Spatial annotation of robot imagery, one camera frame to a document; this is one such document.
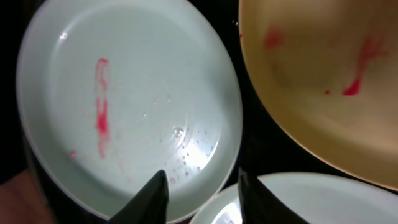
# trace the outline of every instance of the red smear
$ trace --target red smear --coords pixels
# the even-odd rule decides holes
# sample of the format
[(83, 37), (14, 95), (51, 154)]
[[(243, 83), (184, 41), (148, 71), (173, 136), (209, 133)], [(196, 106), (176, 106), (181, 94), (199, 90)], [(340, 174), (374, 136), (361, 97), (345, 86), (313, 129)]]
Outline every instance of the red smear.
[(107, 83), (104, 69), (109, 65), (108, 60), (99, 59), (95, 67), (96, 90), (96, 129), (98, 133), (98, 150), (102, 159), (106, 158), (105, 150), (109, 141), (108, 99), (106, 97)]
[(264, 38), (264, 48), (267, 50), (280, 47), (284, 42), (284, 34), (280, 28), (269, 26), (267, 34)]
[(76, 157), (76, 150), (70, 151), (69, 156), (70, 156), (71, 159), (75, 158)]
[(356, 69), (356, 79), (351, 86), (344, 90), (343, 95), (354, 96), (357, 95), (361, 89), (361, 82), (363, 74), (369, 65), (369, 62), (377, 57), (387, 55), (381, 51), (384, 40), (375, 40), (369, 34), (362, 43), (361, 51), (358, 56), (358, 64)]

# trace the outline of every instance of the black surface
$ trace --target black surface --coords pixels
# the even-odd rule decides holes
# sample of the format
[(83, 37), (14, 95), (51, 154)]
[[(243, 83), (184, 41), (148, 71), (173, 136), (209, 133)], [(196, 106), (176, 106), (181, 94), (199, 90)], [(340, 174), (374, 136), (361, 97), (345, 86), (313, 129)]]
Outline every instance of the black surface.
[(167, 176), (160, 170), (107, 224), (164, 224), (168, 202)]
[(2, 26), (0, 185), (26, 169), (16, 104), (16, 63), (25, 27), (20, 1), (7, 2), (7, 22)]
[[(221, 37), (233, 61), (243, 100), (243, 140), (225, 187), (235, 184), (238, 168), (254, 175), (275, 172), (318, 172), (355, 179), (319, 161), (288, 137), (261, 105), (246, 73), (239, 45), (238, 0), (191, 0)], [(37, 173), (59, 223), (104, 223), (75, 205), (49, 179), (37, 160)]]
[(239, 169), (239, 202), (242, 224), (308, 224), (283, 204), (254, 175)]

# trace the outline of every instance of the white plate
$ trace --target white plate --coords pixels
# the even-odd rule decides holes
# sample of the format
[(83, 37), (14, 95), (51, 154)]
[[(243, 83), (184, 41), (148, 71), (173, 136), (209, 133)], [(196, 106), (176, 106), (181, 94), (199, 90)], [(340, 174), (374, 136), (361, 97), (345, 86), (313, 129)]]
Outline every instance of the white plate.
[[(332, 175), (294, 172), (259, 179), (309, 223), (398, 223), (398, 197), (372, 185)], [(238, 186), (232, 185), (215, 196), (190, 223), (242, 223)]]
[(75, 202), (109, 218), (163, 169), (168, 223), (223, 186), (242, 112), (229, 55), (185, 0), (53, 0), (25, 34), (17, 68), (36, 156)]

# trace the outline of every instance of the water droplet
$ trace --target water droplet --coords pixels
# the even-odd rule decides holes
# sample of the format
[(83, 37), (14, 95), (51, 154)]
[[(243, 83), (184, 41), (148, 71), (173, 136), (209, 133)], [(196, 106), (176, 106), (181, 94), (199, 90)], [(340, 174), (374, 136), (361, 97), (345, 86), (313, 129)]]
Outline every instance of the water droplet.
[(66, 40), (68, 38), (68, 34), (67, 33), (62, 33), (62, 35), (60, 36), (61, 40)]
[(141, 120), (145, 119), (145, 117), (147, 116), (147, 114), (143, 114)]
[(181, 128), (180, 126), (174, 126), (173, 127), (173, 135), (174, 137), (178, 138), (184, 133), (184, 129)]

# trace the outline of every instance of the dish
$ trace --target dish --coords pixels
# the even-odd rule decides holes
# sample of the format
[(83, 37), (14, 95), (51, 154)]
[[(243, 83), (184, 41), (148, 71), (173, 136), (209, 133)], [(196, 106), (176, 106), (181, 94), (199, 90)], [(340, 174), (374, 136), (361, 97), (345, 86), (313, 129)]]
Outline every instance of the dish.
[(45, 2), (22, 42), (17, 99), (49, 176), (105, 219), (161, 169), (167, 223), (193, 215), (239, 151), (233, 64), (187, 1)]
[[(309, 223), (397, 223), (398, 197), (362, 182), (326, 174), (278, 173), (259, 177), (286, 206)], [(238, 186), (220, 192), (191, 224), (234, 224), (242, 217)]]
[(398, 2), (241, 1), (254, 88), (299, 145), (350, 175), (398, 190)]

